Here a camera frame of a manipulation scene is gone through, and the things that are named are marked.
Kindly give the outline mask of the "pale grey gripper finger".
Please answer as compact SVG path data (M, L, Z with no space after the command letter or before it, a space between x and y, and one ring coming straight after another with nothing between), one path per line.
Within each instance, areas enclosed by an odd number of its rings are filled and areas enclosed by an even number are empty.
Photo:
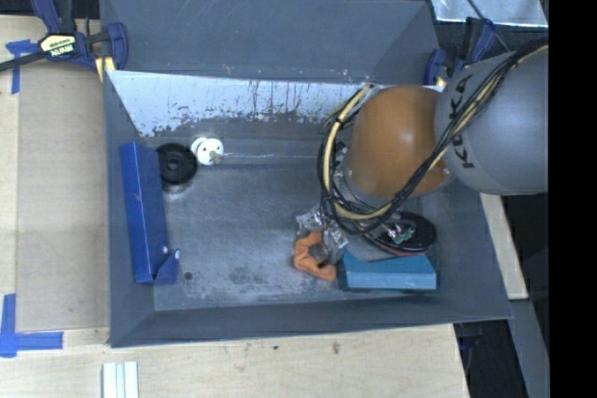
M326 231L327 262L336 265L343 257L348 240L338 228L329 228Z
M319 263L325 263L328 258L328 251L324 244L322 231L311 231L307 237L308 252Z

